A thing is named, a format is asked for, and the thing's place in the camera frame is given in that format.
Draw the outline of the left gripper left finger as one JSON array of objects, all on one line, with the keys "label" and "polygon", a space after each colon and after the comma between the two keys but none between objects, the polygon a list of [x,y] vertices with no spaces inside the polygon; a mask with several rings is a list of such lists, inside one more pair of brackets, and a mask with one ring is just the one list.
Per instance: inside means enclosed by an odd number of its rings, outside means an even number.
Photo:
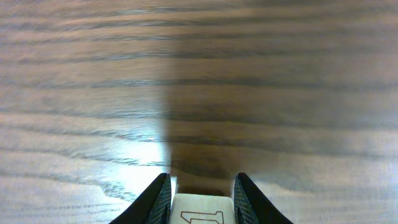
[{"label": "left gripper left finger", "polygon": [[168,224],[172,206],[170,174],[159,174],[135,201],[109,224]]}]

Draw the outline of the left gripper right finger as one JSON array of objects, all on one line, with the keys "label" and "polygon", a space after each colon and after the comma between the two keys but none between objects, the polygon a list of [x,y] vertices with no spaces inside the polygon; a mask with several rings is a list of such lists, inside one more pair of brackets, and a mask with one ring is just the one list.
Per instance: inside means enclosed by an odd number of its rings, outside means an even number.
[{"label": "left gripper right finger", "polygon": [[244,172],[235,178],[233,203],[236,224],[293,224]]}]

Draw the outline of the wooden block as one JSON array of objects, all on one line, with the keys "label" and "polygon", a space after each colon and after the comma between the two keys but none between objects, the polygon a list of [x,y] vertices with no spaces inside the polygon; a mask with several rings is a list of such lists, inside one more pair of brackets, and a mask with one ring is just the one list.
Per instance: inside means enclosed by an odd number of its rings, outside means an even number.
[{"label": "wooden block", "polygon": [[232,198],[198,194],[176,194],[170,224],[235,224]]}]

